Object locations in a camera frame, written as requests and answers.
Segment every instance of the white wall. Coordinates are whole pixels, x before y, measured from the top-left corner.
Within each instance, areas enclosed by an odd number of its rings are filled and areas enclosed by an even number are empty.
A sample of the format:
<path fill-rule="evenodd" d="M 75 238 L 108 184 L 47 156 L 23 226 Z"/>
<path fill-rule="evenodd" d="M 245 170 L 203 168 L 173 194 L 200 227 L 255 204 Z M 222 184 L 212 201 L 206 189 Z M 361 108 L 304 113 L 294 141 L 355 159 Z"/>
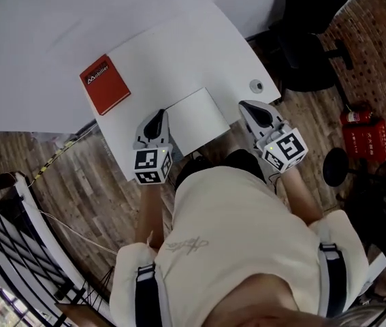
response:
<path fill-rule="evenodd" d="M 178 1 L 0 0 L 0 131 L 80 129 L 93 119 L 80 72 L 175 14 Z M 213 1 L 245 37 L 277 19 L 285 4 Z"/>

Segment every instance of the red fire extinguisher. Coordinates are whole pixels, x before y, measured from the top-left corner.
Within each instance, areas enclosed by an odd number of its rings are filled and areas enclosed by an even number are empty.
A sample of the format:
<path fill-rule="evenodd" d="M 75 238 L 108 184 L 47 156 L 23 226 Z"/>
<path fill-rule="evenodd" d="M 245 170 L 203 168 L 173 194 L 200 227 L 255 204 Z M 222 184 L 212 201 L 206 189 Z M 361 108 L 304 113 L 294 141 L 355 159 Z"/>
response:
<path fill-rule="evenodd" d="M 348 123 L 370 123 L 371 116 L 372 109 L 370 104 L 367 103 L 350 112 L 343 112 L 340 115 L 340 120 L 343 125 Z"/>

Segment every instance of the black strap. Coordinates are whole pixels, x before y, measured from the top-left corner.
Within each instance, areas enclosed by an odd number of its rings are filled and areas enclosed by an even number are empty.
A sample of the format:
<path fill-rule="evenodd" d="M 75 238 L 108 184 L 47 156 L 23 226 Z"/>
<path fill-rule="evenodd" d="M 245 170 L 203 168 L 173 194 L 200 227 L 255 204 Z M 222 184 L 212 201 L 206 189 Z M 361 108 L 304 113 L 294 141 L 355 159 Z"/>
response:
<path fill-rule="evenodd" d="M 347 269 L 342 252 L 333 245 L 320 245 L 329 270 L 329 304 L 326 317 L 341 314 L 347 301 Z"/>
<path fill-rule="evenodd" d="M 137 327 L 163 327 L 155 263 L 138 268 L 135 288 L 135 324 Z"/>

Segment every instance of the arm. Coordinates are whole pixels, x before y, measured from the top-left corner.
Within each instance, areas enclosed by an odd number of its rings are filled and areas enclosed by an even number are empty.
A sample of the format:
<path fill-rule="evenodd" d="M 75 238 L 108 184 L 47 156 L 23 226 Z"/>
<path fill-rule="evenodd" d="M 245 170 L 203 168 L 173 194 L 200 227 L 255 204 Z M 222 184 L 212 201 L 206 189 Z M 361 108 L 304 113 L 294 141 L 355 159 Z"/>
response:
<path fill-rule="evenodd" d="M 284 172 L 281 178 L 287 192 L 289 207 L 294 215 L 304 221 L 306 225 L 323 218 L 323 211 L 319 208 L 296 167 Z"/>
<path fill-rule="evenodd" d="M 142 188 L 135 241 L 147 243 L 151 232 L 153 234 L 150 246 L 158 251 L 164 242 L 163 202 L 160 185 L 146 185 Z"/>

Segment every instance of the cable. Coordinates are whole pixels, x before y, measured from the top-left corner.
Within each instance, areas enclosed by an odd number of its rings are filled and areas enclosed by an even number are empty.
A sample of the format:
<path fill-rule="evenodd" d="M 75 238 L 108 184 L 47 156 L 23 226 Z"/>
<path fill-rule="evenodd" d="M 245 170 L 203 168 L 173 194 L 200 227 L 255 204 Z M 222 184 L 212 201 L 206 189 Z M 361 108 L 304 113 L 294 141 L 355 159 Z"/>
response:
<path fill-rule="evenodd" d="M 279 177 L 277 177 L 276 180 L 275 180 L 274 183 L 273 183 L 272 177 L 277 176 L 278 174 L 279 174 Z M 280 172 L 277 172 L 277 173 L 272 174 L 271 176 L 268 176 L 268 180 L 269 180 L 270 183 L 273 185 L 273 187 L 274 187 L 274 193 L 275 193 L 276 195 L 277 195 L 277 181 L 279 180 L 279 178 L 280 178 Z"/>
<path fill-rule="evenodd" d="M 25 201 L 23 201 L 23 200 L 22 200 L 22 203 L 23 203 L 23 204 L 26 204 L 28 207 L 31 207 L 33 210 L 39 211 L 41 214 L 43 214 L 43 215 L 45 215 L 45 216 L 47 216 L 47 217 L 49 217 L 49 218 L 51 218 L 51 219 L 57 221 L 57 222 L 60 223 L 63 227 L 66 227 L 68 230 L 70 230 L 71 232 L 73 232 L 75 235 L 78 235 L 82 240 L 88 241 L 89 243 L 92 243 L 94 246 L 98 246 L 99 248 L 102 248 L 102 249 L 104 249 L 104 250 L 107 251 L 107 252 L 110 252 L 110 253 L 112 253 L 112 254 L 114 254 L 114 255 L 117 255 L 117 252 L 114 252 L 113 250 L 111 250 L 111 249 L 109 249 L 109 248 L 106 248 L 106 247 L 104 247 L 104 246 L 102 246 L 102 245 L 99 245 L 98 243 L 96 243 L 96 242 L 90 240 L 89 238 L 86 238 L 84 235 L 81 235 L 79 232 L 73 230 L 73 229 L 72 229 L 71 227 L 69 227 L 67 224 L 64 224 L 62 221 L 60 221 L 59 219 L 57 219 L 56 217 L 54 217 L 54 216 L 51 215 L 50 213 L 46 213 L 46 212 L 44 212 L 44 211 L 41 211 L 41 210 L 39 210 L 38 208 L 35 208 L 35 207 L 31 206 L 30 204 L 28 204 L 27 202 L 25 202 Z"/>
<path fill-rule="evenodd" d="M 271 176 L 268 176 L 268 180 L 270 181 L 271 184 L 273 184 L 272 177 L 277 176 L 278 174 L 280 174 L 280 172 L 277 172 L 275 174 L 272 174 Z"/>
<path fill-rule="evenodd" d="M 44 166 L 40 169 L 40 171 L 37 173 L 37 175 L 34 177 L 33 181 L 31 182 L 30 185 L 28 185 L 28 187 L 31 187 L 32 184 L 35 183 L 35 181 L 50 167 L 50 165 L 52 165 L 56 159 L 58 159 L 63 153 L 65 153 L 67 150 L 69 150 L 73 145 L 75 145 L 76 143 L 78 143 L 81 139 L 83 139 L 83 137 L 85 137 L 87 134 L 89 134 L 91 131 L 93 131 L 97 126 L 97 123 L 94 124 L 92 127 L 89 128 L 89 130 L 87 132 L 85 132 L 84 134 L 82 134 L 80 137 L 75 137 L 71 140 L 69 140 L 68 142 L 66 142 L 64 144 L 64 147 L 57 150 L 55 152 L 55 154 L 48 160 L 48 162 L 46 162 L 44 164 Z"/>
<path fill-rule="evenodd" d="M 6 172 L 6 173 L 8 173 L 11 177 L 13 177 L 14 182 L 17 183 L 17 179 L 16 179 L 16 177 L 12 173 L 10 173 L 10 172 Z"/>

